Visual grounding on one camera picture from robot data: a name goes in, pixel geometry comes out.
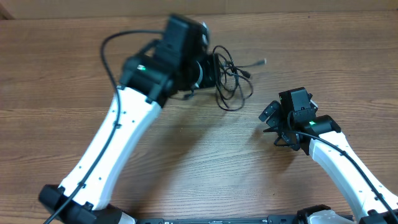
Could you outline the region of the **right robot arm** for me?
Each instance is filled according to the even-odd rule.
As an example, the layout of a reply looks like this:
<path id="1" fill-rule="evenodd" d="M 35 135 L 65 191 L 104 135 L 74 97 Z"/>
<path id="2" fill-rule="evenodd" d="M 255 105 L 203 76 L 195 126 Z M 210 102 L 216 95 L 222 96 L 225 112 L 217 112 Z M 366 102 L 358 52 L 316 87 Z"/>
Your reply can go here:
<path id="1" fill-rule="evenodd" d="M 397 195 L 386 188 L 351 148 L 337 122 L 317 116 L 318 105 L 304 87 L 279 93 L 259 115 L 277 133 L 275 146 L 302 150 L 329 175 L 350 206 L 353 219 L 316 205 L 297 212 L 296 223 L 397 223 Z"/>

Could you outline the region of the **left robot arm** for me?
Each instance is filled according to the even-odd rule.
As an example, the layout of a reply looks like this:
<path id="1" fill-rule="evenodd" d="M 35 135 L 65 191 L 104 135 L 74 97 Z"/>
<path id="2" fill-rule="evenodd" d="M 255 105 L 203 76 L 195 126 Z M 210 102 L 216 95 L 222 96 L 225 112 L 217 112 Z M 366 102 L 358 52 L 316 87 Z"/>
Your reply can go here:
<path id="1" fill-rule="evenodd" d="M 156 38 L 126 59 L 109 111 L 73 170 L 39 194 L 50 220 L 63 223 L 135 223 L 110 201 L 119 175 L 167 100 L 213 83 L 203 69 L 209 46 L 205 23 L 172 14 Z"/>

